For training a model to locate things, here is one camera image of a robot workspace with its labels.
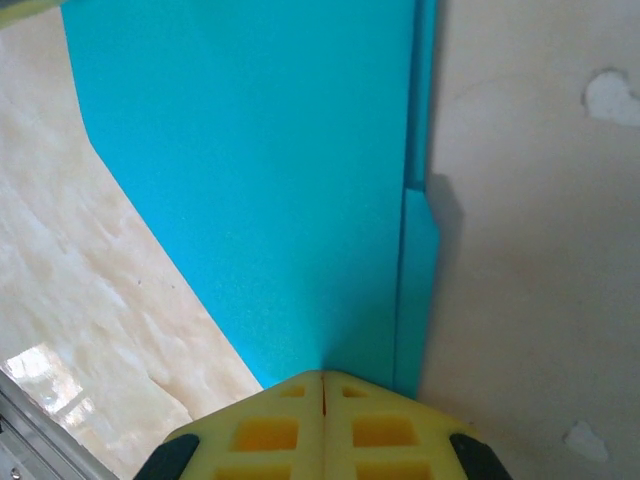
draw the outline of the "yellow foam block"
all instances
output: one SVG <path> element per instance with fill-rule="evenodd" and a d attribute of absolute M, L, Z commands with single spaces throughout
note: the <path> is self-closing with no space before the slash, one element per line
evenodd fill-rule
<path fill-rule="evenodd" d="M 449 437 L 475 436 L 468 425 L 343 373 L 324 388 L 324 478 L 467 480 Z"/>
<path fill-rule="evenodd" d="M 338 372 L 307 372 L 173 432 L 200 439 L 181 480 L 466 480 L 471 427 Z"/>
<path fill-rule="evenodd" d="M 181 480 L 323 479 L 322 404 L 308 372 L 176 430 L 200 438 Z"/>

